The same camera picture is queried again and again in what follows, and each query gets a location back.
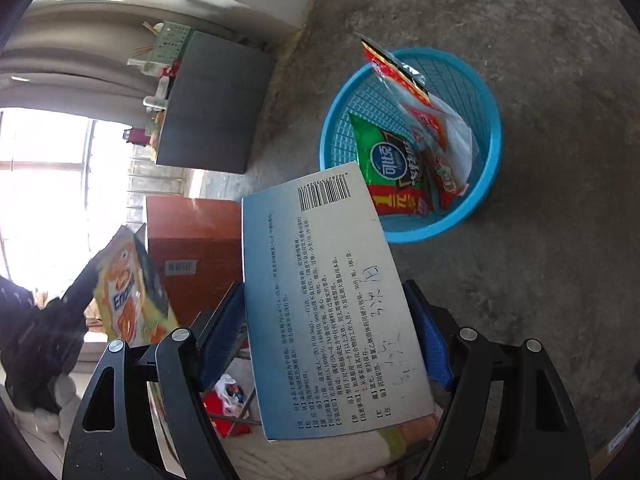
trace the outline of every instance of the window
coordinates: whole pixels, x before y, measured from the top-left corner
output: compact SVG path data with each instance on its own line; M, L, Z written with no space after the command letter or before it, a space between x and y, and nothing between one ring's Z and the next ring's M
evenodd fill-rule
M126 216L124 124L0 110L0 272L58 295Z

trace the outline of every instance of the brown cardboard box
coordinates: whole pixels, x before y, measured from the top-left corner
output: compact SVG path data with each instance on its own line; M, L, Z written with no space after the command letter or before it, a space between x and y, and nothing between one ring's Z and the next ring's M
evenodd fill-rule
M631 420L629 420L612 441L597 452L590 460L592 480L595 480L620 453L626 441L634 432L638 422L640 422L640 410L631 417Z
M180 325L218 306L242 280L240 205L231 200L147 196L146 250Z

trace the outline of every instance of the blue gripper pad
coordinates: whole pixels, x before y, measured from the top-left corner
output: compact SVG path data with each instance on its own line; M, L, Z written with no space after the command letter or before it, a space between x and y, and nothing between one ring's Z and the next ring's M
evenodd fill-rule
M216 323L200 352L198 386L203 392L209 390L222 376L236 340L246 333L242 285L236 288L228 301L220 304L218 311L214 314L218 316Z
M436 381L442 389L449 390L454 381L453 372L449 365L449 349L438 327L429 316L426 306L409 287L404 286L403 288L411 317L414 320L422 358L427 367L427 375Z

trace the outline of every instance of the concrete floor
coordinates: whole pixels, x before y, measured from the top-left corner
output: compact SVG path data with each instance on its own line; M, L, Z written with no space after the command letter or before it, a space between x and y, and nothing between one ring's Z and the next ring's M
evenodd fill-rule
M402 279L490 339L540 339L590 454L640 406L640 37L617 0L317 0L273 85L232 198L318 170L324 115L361 65L354 35L474 67L502 117L502 165L463 224L394 246Z

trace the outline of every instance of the green snack package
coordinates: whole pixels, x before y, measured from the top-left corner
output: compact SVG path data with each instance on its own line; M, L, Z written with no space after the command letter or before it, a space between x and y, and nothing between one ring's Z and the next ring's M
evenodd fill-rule
M358 164L378 215L426 215L433 211L428 181L417 147L361 117L350 114Z

